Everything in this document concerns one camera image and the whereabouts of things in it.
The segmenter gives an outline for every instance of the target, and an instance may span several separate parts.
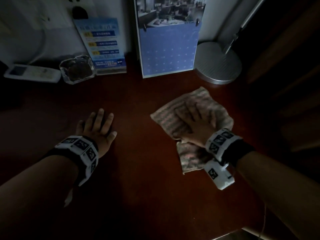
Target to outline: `cloth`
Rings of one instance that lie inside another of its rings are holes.
[[[186,103],[197,103],[197,108],[202,113],[207,113],[208,115],[213,111],[216,117],[217,130],[222,128],[232,129],[233,119],[228,115],[227,110],[214,101],[207,89],[203,87],[172,100],[150,116],[172,139],[174,139],[173,133],[175,132],[191,133],[191,128],[175,113],[175,109],[178,109],[191,117],[186,107]],[[208,117],[208,122],[211,123],[212,118],[210,116]],[[177,151],[183,174],[203,169],[204,165],[213,157],[206,149],[185,141],[177,142]]]

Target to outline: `hand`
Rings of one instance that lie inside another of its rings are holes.
[[[182,119],[190,126],[192,133],[174,133],[173,136],[204,148],[210,136],[212,136],[212,134],[217,131],[215,127],[216,117],[214,115],[214,112],[210,112],[211,123],[209,123],[209,116],[206,113],[207,110],[203,111],[198,109],[197,104],[193,105],[190,103],[186,103],[186,107],[192,115],[193,120],[190,117],[187,117],[185,113],[182,113],[178,109],[176,109],[175,111],[180,119]]]
[[[117,132],[113,131],[111,132],[107,137],[105,136],[112,124],[113,121],[113,113],[110,113],[108,118],[106,119],[106,122],[101,128],[101,122],[103,118],[104,110],[101,108],[98,111],[98,115],[94,121],[94,117],[96,116],[96,113],[92,112],[85,122],[84,128],[83,128],[83,121],[80,120],[78,122],[77,128],[76,128],[76,135],[83,135],[90,137],[92,140],[94,140],[98,145],[98,153],[99,158],[106,154],[106,152],[109,150],[111,143],[117,136]]]

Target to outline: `cable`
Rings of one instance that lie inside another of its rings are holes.
[[[263,232],[264,232],[264,228],[265,228],[265,226],[266,226],[266,214],[267,214],[267,206],[266,206],[266,203],[264,203],[264,218],[263,218],[263,226],[262,226],[261,233],[259,234],[258,240],[259,240],[259,239],[261,239],[261,235],[263,234]]]
[[[38,16],[39,25],[42,31],[42,39],[41,39],[41,45],[38,48],[38,51],[35,53],[34,57],[27,63],[28,65],[31,65],[32,63],[39,60],[46,53],[46,50],[47,50],[47,29],[44,25],[44,22],[46,20],[42,18],[41,10],[45,10],[44,5],[41,0],[38,0],[37,16]]]

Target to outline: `lamp base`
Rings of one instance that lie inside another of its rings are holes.
[[[218,43],[205,42],[197,46],[194,69],[207,82],[228,84],[240,75],[242,64],[233,50],[225,55]]]

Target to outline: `finger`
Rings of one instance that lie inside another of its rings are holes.
[[[94,117],[96,116],[96,113],[92,112],[89,116],[89,118],[87,119],[87,121],[85,122],[84,125],[84,131],[91,131],[92,129],[92,123],[94,120]]]
[[[113,117],[114,117],[113,113],[110,113],[108,115],[108,118],[106,119],[106,122],[104,123],[104,125],[102,126],[102,129],[101,129],[102,135],[105,135],[106,133],[108,133],[110,126],[112,124],[112,121],[113,121]]]
[[[173,136],[175,138],[180,138],[181,140],[184,140],[186,142],[191,142],[197,146],[202,147],[202,143],[200,142],[200,140],[198,140],[197,138],[195,138],[194,134],[190,134],[190,133],[174,133]]]
[[[213,110],[210,111],[210,115],[211,115],[211,121],[210,121],[210,124],[216,128],[217,126],[217,118],[216,118],[216,115],[215,115],[215,112]]]
[[[186,107],[188,108],[188,110],[189,110],[190,114],[192,115],[194,121],[200,120],[200,115],[199,115],[199,112],[198,112],[195,104],[186,103]]]
[[[210,113],[210,111],[208,111],[207,109],[201,108],[198,103],[195,104],[195,107],[198,110],[202,120],[204,120],[206,122],[210,122],[209,121],[209,113]]]
[[[177,114],[177,116],[182,119],[185,123],[187,123],[188,125],[191,125],[193,123],[193,120],[190,119],[189,117],[186,116],[185,113],[183,113],[182,111],[175,109],[175,112]]]
[[[94,124],[93,124],[93,128],[92,128],[93,132],[98,132],[100,130],[103,114],[104,114],[104,110],[102,108],[99,109],[98,115],[97,115],[96,120],[94,121]]]
[[[110,146],[111,143],[114,141],[114,139],[116,138],[117,136],[117,132],[116,131],[112,131],[107,137],[106,137],[106,141],[108,143],[108,145]]]
[[[78,122],[78,124],[77,124],[76,129],[75,129],[75,134],[76,134],[76,135],[81,135],[81,134],[83,133],[83,127],[82,127],[82,125],[83,125],[83,120],[80,120],[80,121]]]

